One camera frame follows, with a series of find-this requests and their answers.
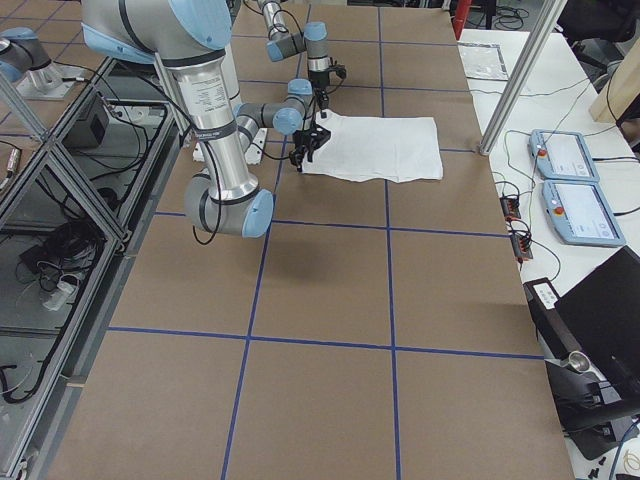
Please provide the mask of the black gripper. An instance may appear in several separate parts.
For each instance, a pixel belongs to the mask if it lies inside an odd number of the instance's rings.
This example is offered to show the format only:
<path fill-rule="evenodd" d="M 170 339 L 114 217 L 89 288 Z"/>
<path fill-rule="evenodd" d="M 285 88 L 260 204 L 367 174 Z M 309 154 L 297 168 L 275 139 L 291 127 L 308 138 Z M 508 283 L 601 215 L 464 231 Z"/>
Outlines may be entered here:
<path fill-rule="evenodd" d="M 326 109 L 329 105 L 329 95 L 326 90 L 330 86 L 330 73 L 324 71 L 308 71 L 308 80 L 315 92 L 316 104 L 322 118 L 326 118 Z"/>
<path fill-rule="evenodd" d="M 290 163 L 296 171 L 303 171 L 304 159 L 313 162 L 313 154 L 331 138 L 331 132 L 321 125 L 312 123 L 308 129 L 296 131 L 293 134 L 295 149 L 289 153 Z"/>

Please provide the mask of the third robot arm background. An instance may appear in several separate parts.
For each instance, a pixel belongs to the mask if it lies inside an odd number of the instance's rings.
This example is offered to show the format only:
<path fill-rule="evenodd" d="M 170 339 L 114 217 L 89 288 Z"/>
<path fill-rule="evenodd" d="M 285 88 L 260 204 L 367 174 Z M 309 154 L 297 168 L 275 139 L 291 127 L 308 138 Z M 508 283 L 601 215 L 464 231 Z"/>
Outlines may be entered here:
<path fill-rule="evenodd" d="M 57 65 L 28 27 L 1 32 L 1 73 L 31 100 L 62 100 L 85 80 L 82 67 Z"/>

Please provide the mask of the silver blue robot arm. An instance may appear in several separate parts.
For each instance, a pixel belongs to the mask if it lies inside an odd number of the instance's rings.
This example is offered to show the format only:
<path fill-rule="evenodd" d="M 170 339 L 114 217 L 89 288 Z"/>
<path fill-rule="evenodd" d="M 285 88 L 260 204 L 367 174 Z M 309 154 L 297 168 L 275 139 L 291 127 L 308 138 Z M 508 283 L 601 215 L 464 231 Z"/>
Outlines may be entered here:
<path fill-rule="evenodd" d="M 257 5 L 267 29 L 268 57 L 272 62 L 279 62 L 305 53 L 307 78 L 311 83 L 314 105 L 320 104 L 320 108 L 325 108 L 330 71 L 334 67 L 329 54 L 325 23 L 309 22 L 303 29 L 295 31 L 287 26 L 286 17 L 291 17 L 294 22 L 297 20 L 284 10 L 280 1 L 258 1 Z"/>
<path fill-rule="evenodd" d="M 290 33 L 277 1 L 259 4 L 268 28 L 273 61 L 297 53 L 308 59 L 308 76 L 293 79 L 280 103 L 232 105 L 223 73 L 232 37 L 232 17 L 224 1 L 85 1 L 82 28 L 96 52 L 137 64 L 160 60 L 178 86 L 184 117 L 197 137 L 206 169 L 185 193 L 185 212 L 193 225 L 212 234 L 257 238 L 274 210 L 272 193 L 250 173 L 245 152 L 258 131 L 306 137 L 312 104 L 326 86 L 331 68 L 327 29 L 322 22 Z"/>

